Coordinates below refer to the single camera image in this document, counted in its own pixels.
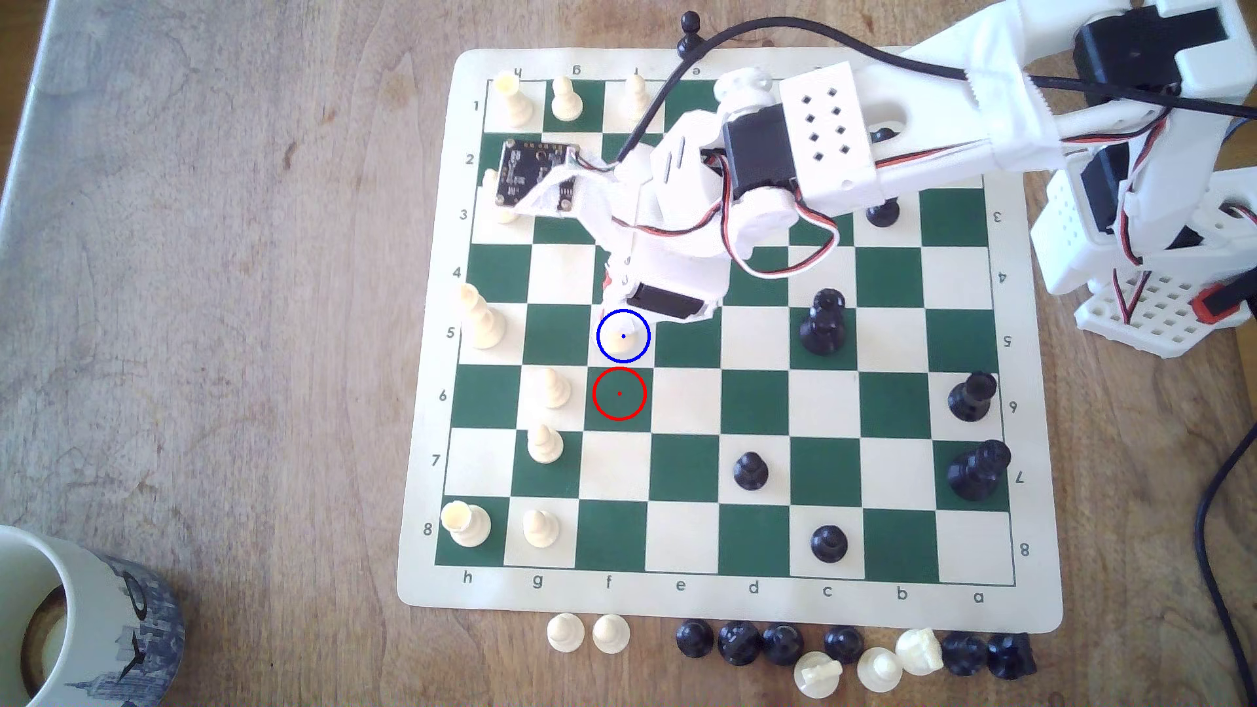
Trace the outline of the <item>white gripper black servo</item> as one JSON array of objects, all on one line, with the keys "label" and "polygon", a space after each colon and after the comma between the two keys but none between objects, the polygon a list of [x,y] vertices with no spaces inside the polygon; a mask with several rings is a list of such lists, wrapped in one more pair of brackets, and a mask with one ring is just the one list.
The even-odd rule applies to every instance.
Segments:
[{"label": "white gripper black servo", "polygon": [[652,147],[636,146],[612,182],[590,187],[590,234],[608,253],[602,308],[632,308],[650,323],[714,315],[732,279],[714,211],[722,176],[701,150],[722,146],[720,120],[689,111]]}]

